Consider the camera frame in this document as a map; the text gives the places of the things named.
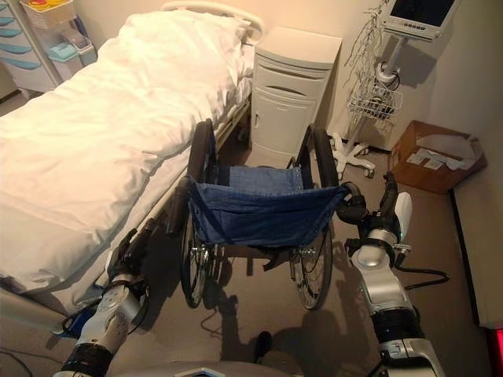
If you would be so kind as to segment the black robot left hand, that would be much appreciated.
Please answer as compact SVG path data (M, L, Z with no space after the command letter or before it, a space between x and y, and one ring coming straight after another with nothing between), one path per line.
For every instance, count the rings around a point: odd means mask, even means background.
M121 274L140 275L147 246L156 226L157 221L149 218L140 230L133 228L125 235L116 248L118 252L116 261L108 268L110 280Z

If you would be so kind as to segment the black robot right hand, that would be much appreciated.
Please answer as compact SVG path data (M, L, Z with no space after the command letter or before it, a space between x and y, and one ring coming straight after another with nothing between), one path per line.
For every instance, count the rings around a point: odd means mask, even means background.
M413 212L412 197L408 192L398 190L398 182L392 172L384 175L384 194L379 209L368 216L368 230L386 230L393 234L397 242L405 239Z

